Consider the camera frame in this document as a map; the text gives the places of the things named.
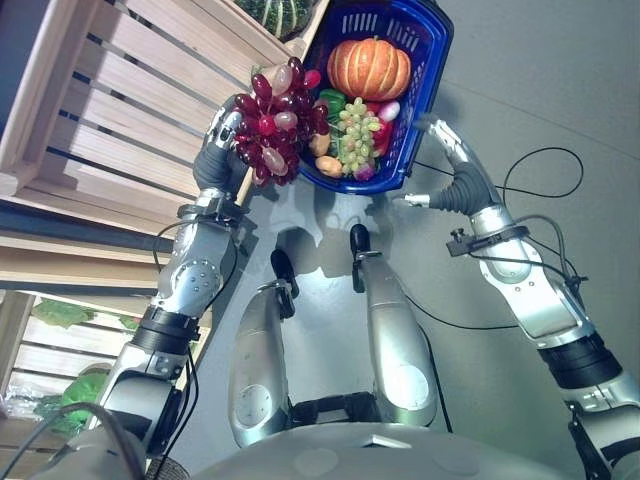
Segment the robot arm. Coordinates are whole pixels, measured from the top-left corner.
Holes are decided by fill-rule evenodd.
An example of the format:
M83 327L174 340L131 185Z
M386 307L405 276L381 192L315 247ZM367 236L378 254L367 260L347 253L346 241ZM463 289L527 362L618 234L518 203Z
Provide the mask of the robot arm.
M160 272L158 293L97 400L127 431L142 463L166 449L178 411L188 401L174 384L189 361L190 342L199 337L198 322L222 288L220 266L231 247L231 229L244 214L234 200L246 167L232 148L242 115L232 108L233 97L218 110L206 133L194 162L200 195L178 211L180 227L169 263ZM97 420L88 427L32 478L125 478Z
M588 478L611 478L621 459L640 451L640 388L604 346L569 289L546 278L540 254L522 240L471 149L442 120L421 128L445 149L453 183L430 195L406 195L414 206L467 215L473 235L452 232L452 256L477 252L484 278L504 296L529 341L548 365L572 412L569 430Z

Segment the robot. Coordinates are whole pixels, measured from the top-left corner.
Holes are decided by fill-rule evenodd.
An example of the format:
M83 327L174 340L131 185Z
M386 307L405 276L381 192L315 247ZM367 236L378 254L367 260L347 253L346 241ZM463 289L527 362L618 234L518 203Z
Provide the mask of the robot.
M193 368L189 342L223 285L221 265L245 213L234 204L245 168L233 152L242 115L232 106L226 102L207 131L194 163L200 195L180 209L182 225L158 293L99 396L110 414L94 418L33 479L143 478L145 459L160 456L175 433L185 399L175 381ZM480 254L483 277L548 365L587 478L640 478L640 387L605 348L579 298L547 279L539 253L523 240L526 228L514 224L472 150L440 119L423 117L417 126L442 145L454 180L402 201L469 217L473 234L453 232L449 251ZM563 478L426 427L437 408L428 340L384 257L371 250L366 228L356 225L350 244L354 290L368 301L373 392L291 405L280 323L293 315L298 287L286 254L275 251L276 278L247 306L232 358L228 417L243 448L195 478ZM126 432L125 446L114 445L105 429L111 423Z

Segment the metal bracket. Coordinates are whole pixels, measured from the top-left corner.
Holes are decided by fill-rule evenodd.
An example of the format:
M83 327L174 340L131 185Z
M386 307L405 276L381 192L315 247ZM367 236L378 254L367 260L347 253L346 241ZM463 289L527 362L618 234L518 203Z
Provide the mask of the metal bracket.
M463 228L458 228L451 232L453 240L447 242L447 248L449 249L449 255L459 257L527 235L529 235L529 229L523 225L509 227L506 230L482 238L478 238L475 235L467 235L464 233Z

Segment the potato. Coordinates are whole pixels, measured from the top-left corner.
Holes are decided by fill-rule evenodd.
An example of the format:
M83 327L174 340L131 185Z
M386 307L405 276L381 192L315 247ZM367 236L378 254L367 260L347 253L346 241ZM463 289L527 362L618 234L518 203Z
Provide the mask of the potato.
M337 158L323 155L316 158L316 168L327 177L342 178L342 163Z
M315 157L321 157L323 155L326 155L327 150L329 150L330 143L331 135L329 135L328 133L326 135L314 133L311 137L311 142L309 142L309 148L311 149Z

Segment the grape bunch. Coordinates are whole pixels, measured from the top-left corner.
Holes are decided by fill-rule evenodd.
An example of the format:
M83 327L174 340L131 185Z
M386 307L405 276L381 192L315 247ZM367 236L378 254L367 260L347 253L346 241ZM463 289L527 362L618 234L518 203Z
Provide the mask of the grape bunch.
M373 170L374 159L380 156L373 147L373 132L380 130L380 121L367 110L360 97L347 103L339 117L337 127L343 135L339 139L338 159L342 163L342 173L356 175Z
M260 73L253 75L255 98L236 95L235 106L243 115L236 151L253 167L254 184L291 182L298 174L299 153L311 136L329 133L326 102L316 102L311 93L320 80L320 72L305 72L300 59L291 57L277 68L271 83Z

